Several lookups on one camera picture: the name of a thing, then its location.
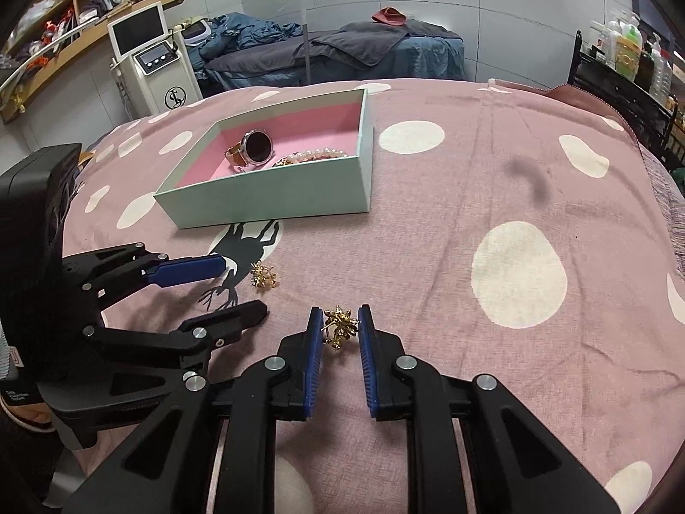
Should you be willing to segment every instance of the bed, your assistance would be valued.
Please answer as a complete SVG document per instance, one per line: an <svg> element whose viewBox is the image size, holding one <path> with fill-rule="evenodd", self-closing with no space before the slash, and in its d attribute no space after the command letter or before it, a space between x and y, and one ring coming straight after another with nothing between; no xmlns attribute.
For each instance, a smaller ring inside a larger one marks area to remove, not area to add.
<svg viewBox="0 0 685 514"><path fill-rule="evenodd" d="M266 323L214 353L213 380L273 353L312 305L369 303L377 328L440 372L495 374L632 514L685 436L685 203L603 102L569 86L372 82L370 213L249 223L236 237L233 225L179 231L155 204L216 119L358 85L233 90L106 136L64 253L140 240L227 262L213 281L129 297L107 326L165 332L222 306L241 240L256 238L281 283L261 296ZM247 279L234 289L240 302L258 296ZM369 417L348 344L323 354L314 417L278 427L276 512L406 511L403 424ZM102 432L82 465L93 471L130 431Z"/></svg>
<svg viewBox="0 0 685 514"><path fill-rule="evenodd" d="M252 86L307 84L298 24L277 25L241 13L210 22L211 36L189 57L205 96ZM402 27L361 21L310 33L311 82L383 78L463 81L464 41L443 27L409 20Z"/></svg>

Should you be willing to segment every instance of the white machine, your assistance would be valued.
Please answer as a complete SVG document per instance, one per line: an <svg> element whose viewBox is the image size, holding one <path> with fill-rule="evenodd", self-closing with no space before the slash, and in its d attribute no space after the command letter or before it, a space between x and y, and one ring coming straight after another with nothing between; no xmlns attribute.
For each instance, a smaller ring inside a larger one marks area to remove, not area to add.
<svg viewBox="0 0 685 514"><path fill-rule="evenodd" d="M182 32L170 33L161 3L107 25L117 77L140 118L200 101Z"/></svg>

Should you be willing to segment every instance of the black deer print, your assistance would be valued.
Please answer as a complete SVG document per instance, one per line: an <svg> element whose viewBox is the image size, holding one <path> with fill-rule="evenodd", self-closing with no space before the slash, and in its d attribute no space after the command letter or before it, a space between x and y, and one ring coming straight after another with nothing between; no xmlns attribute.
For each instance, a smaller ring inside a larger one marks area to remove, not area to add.
<svg viewBox="0 0 685 514"><path fill-rule="evenodd" d="M217 307L217 311L238 305L238 292L235 287L248 276L251 265L262 259L264 248L276 243L276 235L280 230L280 223L270 220L256 238L243 238L242 231L244 226L244 222L231 224L226 235L219 240L219 243L212 250L226 259L233 260L238 267L235 271L234 269L228 271L225 280L220 286L210 288L197 300L198 303L205 303L207 305L207 311L210 310L212 298L223 294L226 290L228 290L228 299L223 305ZM262 238L272 226L273 233L271 237L268 240L262 241Z"/></svg>

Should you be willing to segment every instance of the red hat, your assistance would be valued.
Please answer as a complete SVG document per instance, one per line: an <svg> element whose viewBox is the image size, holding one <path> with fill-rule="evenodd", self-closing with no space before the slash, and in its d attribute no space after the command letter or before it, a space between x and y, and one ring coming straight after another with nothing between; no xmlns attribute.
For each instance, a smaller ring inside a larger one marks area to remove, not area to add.
<svg viewBox="0 0 685 514"><path fill-rule="evenodd" d="M377 23L385 23L386 25L392 25L393 27L401 27L405 24L407 16L400 13L394 7L384 7L380 11L376 11L371 16L371 19Z"/></svg>

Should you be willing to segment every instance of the sl logo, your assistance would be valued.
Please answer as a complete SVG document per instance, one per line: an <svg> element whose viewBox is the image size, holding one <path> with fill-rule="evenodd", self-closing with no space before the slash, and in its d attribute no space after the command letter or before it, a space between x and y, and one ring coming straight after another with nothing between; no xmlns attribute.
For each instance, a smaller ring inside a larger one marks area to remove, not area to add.
<svg viewBox="0 0 685 514"><path fill-rule="evenodd" d="M180 108L186 103L186 92L181 87L172 87L167 91L167 95L164 97L164 104L167 108L173 110L175 108Z"/></svg>

